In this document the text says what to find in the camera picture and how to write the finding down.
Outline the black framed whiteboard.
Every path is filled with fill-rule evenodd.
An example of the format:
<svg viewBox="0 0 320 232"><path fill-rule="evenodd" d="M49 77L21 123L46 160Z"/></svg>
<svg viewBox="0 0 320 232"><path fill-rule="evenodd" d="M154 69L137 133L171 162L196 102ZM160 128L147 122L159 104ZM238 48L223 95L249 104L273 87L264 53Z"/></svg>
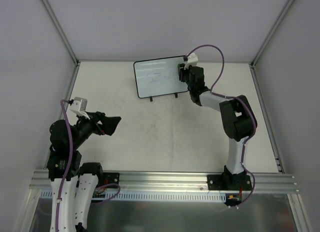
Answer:
<svg viewBox="0 0 320 232"><path fill-rule="evenodd" d="M187 84L179 80L178 65L182 63L182 55L135 61L133 71L138 98L152 100L187 92Z"/></svg>

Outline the green whiteboard eraser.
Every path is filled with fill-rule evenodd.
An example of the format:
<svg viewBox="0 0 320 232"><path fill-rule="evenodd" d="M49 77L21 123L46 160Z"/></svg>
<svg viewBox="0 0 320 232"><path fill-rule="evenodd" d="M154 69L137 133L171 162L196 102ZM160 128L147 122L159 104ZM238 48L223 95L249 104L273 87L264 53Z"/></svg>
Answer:
<svg viewBox="0 0 320 232"><path fill-rule="evenodd" d="M179 69L179 70L183 70L184 67L185 67L185 64L184 64L184 63L178 64L178 69Z"/></svg>

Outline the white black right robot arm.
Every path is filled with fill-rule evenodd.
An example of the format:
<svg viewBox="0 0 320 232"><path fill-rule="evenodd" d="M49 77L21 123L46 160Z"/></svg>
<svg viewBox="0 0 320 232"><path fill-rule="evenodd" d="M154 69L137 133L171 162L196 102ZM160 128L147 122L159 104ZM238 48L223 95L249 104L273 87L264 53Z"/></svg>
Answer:
<svg viewBox="0 0 320 232"><path fill-rule="evenodd" d="M244 95L226 96L210 91L205 85L204 69L198 66L178 65L178 78L187 84L193 103L216 110L229 138L228 158L220 175L208 175L210 191L252 191L255 178L245 167L246 144L255 135L258 123Z"/></svg>

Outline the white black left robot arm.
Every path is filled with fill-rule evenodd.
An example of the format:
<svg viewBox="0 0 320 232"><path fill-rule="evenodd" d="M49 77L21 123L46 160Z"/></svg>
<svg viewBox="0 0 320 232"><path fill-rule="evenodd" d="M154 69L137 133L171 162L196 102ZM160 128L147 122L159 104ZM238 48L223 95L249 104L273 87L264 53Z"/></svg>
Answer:
<svg viewBox="0 0 320 232"><path fill-rule="evenodd" d="M99 111L87 115L78 116L74 125L65 117L49 128L47 169L52 191L52 232L86 232L93 193L105 180L102 165L81 163L78 149L91 135L111 136L121 117L107 117Z"/></svg>

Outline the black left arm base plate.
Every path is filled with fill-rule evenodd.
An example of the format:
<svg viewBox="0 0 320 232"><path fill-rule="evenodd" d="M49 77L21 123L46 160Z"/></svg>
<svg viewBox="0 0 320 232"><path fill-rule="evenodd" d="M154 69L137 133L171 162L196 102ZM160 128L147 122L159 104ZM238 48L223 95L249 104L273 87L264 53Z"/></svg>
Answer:
<svg viewBox="0 0 320 232"><path fill-rule="evenodd" d="M104 172L102 176L101 186L107 185L104 189L117 189L120 182L120 173Z"/></svg>

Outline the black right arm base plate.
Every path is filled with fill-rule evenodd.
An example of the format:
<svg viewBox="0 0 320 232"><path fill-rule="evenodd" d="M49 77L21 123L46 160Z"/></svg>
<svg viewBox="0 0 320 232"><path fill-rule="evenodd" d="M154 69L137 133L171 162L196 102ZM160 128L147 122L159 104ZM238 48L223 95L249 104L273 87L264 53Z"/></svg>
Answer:
<svg viewBox="0 0 320 232"><path fill-rule="evenodd" d="M249 175L209 174L207 175L209 191L250 191L253 186Z"/></svg>

